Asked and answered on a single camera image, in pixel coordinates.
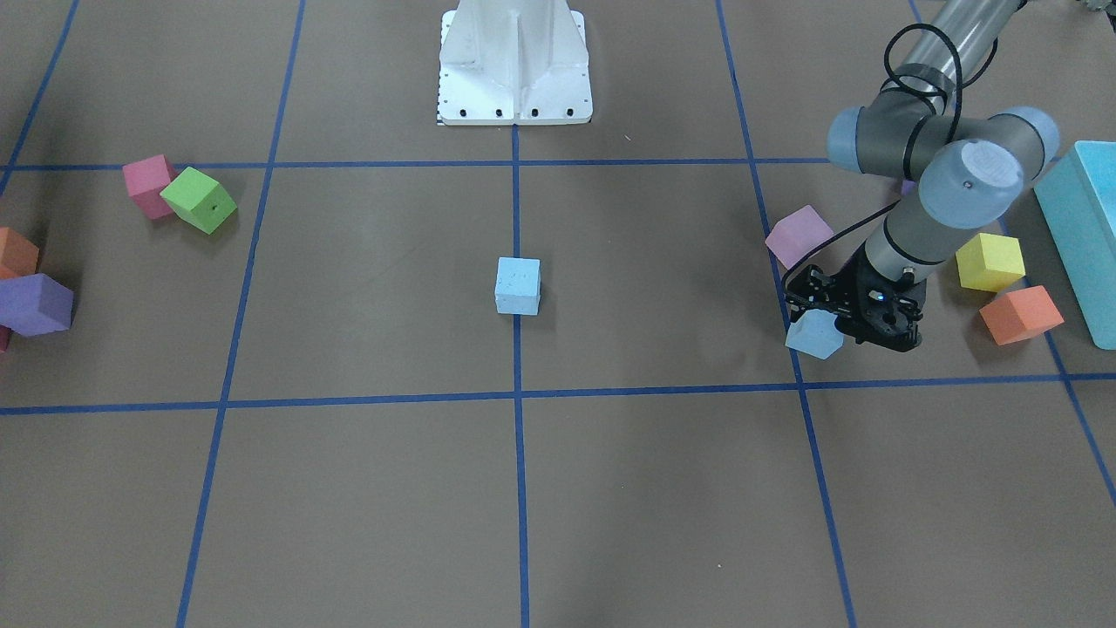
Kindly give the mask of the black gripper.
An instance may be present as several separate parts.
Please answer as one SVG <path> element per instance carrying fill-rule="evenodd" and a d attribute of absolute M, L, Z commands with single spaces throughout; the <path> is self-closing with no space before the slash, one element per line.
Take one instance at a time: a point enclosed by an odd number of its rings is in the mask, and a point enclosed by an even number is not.
<path fill-rule="evenodd" d="M 885 276 L 872 264 L 865 247 L 859 247 L 837 273 L 826 274 L 820 265 L 798 262 L 786 271 L 786 303 L 792 321 L 805 311 L 836 315 L 837 331 L 854 341 L 870 342 L 895 352 L 915 349 L 923 337 L 925 279 L 918 265 L 902 258 L 898 276 Z"/>

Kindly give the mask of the second grey robot arm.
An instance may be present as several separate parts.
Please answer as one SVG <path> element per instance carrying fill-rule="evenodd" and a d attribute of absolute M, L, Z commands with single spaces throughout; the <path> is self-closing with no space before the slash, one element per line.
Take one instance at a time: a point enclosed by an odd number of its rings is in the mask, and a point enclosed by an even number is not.
<path fill-rule="evenodd" d="M 836 273 L 801 259 L 786 271 L 789 321 L 802 318 L 856 342 L 908 352 L 922 341 L 929 279 L 981 228 L 995 222 L 1055 160 L 1052 116 L 1016 106 L 966 118 L 964 94 L 987 71 L 1020 1 L 949 1 L 918 32 L 868 106 L 833 120 L 828 160 L 855 174 L 913 182 L 869 216 L 872 234 Z"/>

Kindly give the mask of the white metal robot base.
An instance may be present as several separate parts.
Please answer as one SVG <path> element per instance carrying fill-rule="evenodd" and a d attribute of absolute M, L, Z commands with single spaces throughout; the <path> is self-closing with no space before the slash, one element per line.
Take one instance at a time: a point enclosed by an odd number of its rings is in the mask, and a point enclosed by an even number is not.
<path fill-rule="evenodd" d="M 593 119 L 589 41 L 566 1 L 461 1 L 441 17 L 442 125 L 581 125 Z"/>

